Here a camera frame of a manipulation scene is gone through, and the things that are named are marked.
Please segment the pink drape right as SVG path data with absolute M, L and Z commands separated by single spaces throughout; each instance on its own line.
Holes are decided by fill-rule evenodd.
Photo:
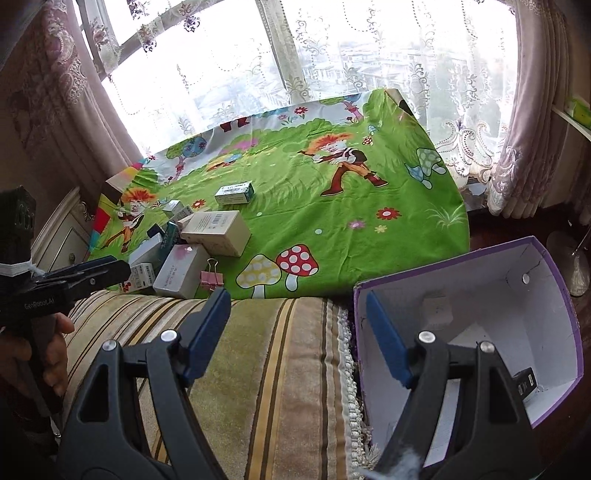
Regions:
M 577 197 L 581 143 L 560 112 L 590 98 L 590 4 L 512 1 L 517 85 L 500 159 L 488 187 L 493 215 L 525 219 Z

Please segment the cream drawer cabinet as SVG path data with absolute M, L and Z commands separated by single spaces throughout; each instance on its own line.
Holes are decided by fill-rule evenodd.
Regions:
M 33 242 L 33 263 L 50 272 L 85 261 L 92 223 L 93 216 L 75 187 L 55 208 Z

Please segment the pink drape left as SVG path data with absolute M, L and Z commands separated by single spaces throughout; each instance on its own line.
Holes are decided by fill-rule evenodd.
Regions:
M 141 154 L 103 88 L 70 1 L 1 4 L 1 106 L 41 182 L 98 198 Z

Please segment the large beige cardboard box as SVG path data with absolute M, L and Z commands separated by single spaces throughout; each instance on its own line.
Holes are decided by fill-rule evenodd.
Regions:
M 250 233 L 239 211 L 195 212 L 180 231 L 188 244 L 200 244 L 213 256 L 240 257 Z

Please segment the white lace curtain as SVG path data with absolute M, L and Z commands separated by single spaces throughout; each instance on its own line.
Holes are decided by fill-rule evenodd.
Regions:
M 487 181 L 516 89 L 506 1 L 77 1 L 74 21 L 145 155 L 240 116 L 392 87 L 458 183 Z

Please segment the purple cardboard storage box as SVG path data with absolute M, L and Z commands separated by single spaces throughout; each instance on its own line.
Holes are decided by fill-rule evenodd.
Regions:
M 410 393 L 391 376 L 370 327 L 370 291 L 380 294 L 394 319 L 451 345 L 493 343 L 512 378 L 532 367 L 538 386 L 522 401 L 533 432 L 583 376 L 583 347 L 569 292 L 549 252 L 533 237 L 360 283 L 356 342 L 378 460 Z M 449 381 L 427 465 L 446 454 L 458 395 L 458 381 Z

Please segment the white grey box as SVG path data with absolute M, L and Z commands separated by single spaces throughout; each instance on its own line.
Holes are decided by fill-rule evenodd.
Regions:
M 159 249 L 162 242 L 160 233 L 143 241 L 128 257 L 128 264 L 134 266 L 140 263 L 150 263 L 152 266 L 159 262 Z

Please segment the small white barcode box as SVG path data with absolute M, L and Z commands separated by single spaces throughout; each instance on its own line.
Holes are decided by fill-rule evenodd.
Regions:
M 155 273 L 150 263 L 138 263 L 130 266 L 129 278 L 121 284 L 123 293 L 131 293 L 151 288 Z

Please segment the white green medicine box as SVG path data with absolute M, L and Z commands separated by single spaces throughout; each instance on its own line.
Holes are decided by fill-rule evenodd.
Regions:
M 214 199 L 219 205 L 243 205 L 249 204 L 254 197 L 252 182 L 224 185 L 214 194 Z

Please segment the small pale green box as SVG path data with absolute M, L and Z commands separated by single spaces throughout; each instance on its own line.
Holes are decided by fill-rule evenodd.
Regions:
M 162 212 L 170 219 L 181 212 L 183 208 L 184 205 L 180 200 L 170 200 L 162 206 Z

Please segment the white box with pink stain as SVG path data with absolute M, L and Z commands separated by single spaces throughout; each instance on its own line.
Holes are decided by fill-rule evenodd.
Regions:
M 200 272 L 206 268 L 208 259 L 208 252 L 200 244 L 173 246 L 152 288 L 160 296 L 193 298 L 200 283 Z

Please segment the striped beige sofa cushion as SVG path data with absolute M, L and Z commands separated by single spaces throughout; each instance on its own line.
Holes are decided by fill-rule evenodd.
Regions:
M 102 343 L 147 343 L 205 300 L 99 291 L 70 313 L 65 413 Z M 229 479 L 363 479 L 368 429 L 356 399 L 348 311 L 329 299 L 232 300 L 189 398 Z

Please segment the tan narrow box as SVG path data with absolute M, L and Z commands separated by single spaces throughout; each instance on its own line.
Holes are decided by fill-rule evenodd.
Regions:
M 182 231 L 191 221 L 191 219 L 193 218 L 194 213 L 191 213 L 190 215 L 187 215 L 183 218 L 180 218 L 179 220 L 177 220 L 175 222 L 177 228 L 179 231 Z

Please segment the pink binder clip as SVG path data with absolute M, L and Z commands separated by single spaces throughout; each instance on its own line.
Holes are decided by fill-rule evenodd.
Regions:
M 223 275 L 217 271 L 218 261 L 208 258 L 204 270 L 199 274 L 199 286 L 207 292 L 213 292 L 224 285 Z

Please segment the white red text box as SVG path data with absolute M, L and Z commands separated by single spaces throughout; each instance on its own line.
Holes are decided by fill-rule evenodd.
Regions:
M 185 206 L 181 210 L 179 210 L 177 213 L 175 213 L 170 218 L 170 221 L 171 222 L 177 222 L 177 221 L 180 221 L 180 220 L 182 220 L 182 219 L 184 219 L 186 217 L 189 217 L 192 214 L 193 214 L 193 210 L 189 206 Z

